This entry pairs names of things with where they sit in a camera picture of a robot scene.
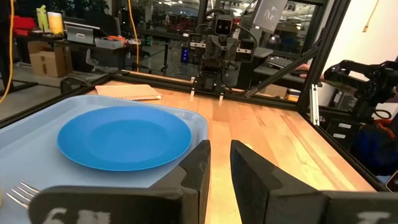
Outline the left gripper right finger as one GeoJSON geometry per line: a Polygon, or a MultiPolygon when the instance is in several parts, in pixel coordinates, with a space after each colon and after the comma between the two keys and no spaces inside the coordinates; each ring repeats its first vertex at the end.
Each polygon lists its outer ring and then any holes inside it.
{"type": "Polygon", "coordinates": [[[230,163],[243,223],[397,223],[397,194],[314,189],[238,140],[230,163]]]}

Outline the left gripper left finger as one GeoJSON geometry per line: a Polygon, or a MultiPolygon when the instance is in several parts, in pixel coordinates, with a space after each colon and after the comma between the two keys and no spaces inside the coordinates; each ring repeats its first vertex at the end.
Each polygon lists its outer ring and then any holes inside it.
{"type": "Polygon", "coordinates": [[[29,204],[31,223],[204,223],[211,145],[202,140],[150,187],[54,186],[29,204]]]}

